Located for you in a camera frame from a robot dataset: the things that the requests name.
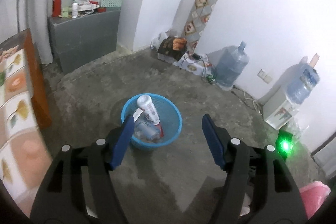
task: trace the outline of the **blue gripper pad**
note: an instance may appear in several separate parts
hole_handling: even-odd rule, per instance
[[[134,133],[134,118],[132,116],[129,116],[123,122],[119,131],[119,137],[114,142],[115,144],[111,148],[112,159],[110,165],[112,167],[112,170],[115,170],[121,164],[133,133]]]
[[[205,114],[203,116],[202,129],[216,165],[218,165],[221,169],[224,169],[224,147],[216,134],[215,124],[209,114]]]

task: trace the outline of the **green light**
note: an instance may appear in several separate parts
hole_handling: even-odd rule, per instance
[[[288,141],[282,141],[281,148],[284,152],[289,153],[292,150],[293,145]]]

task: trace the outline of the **gray floor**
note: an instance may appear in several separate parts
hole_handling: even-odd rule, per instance
[[[65,143],[90,145],[120,125],[122,106],[130,97],[163,95],[181,112],[180,137],[151,153],[129,148],[111,174],[115,190],[130,223],[207,223],[218,199],[215,189],[226,175],[212,159],[202,116],[209,113],[216,125],[251,146],[273,144],[277,132],[248,101],[246,105],[233,93],[157,60],[150,50],[125,55],[119,49],[65,76],[55,64],[44,68],[53,118],[42,132],[46,145],[53,156]],[[294,150],[287,165],[297,185],[323,180],[308,152],[299,144]]]

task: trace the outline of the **white box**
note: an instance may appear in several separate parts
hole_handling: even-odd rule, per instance
[[[299,112],[299,106],[292,103],[287,98],[284,90],[279,88],[262,107],[264,121],[275,130],[279,130]]]

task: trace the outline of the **white small bottle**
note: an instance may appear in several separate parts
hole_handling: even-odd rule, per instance
[[[144,111],[148,120],[152,121],[154,125],[160,123],[158,112],[156,111],[152,98],[149,95],[141,95],[136,102],[138,107]]]
[[[72,18],[76,18],[78,16],[78,3],[77,2],[74,2],[72,4]]]

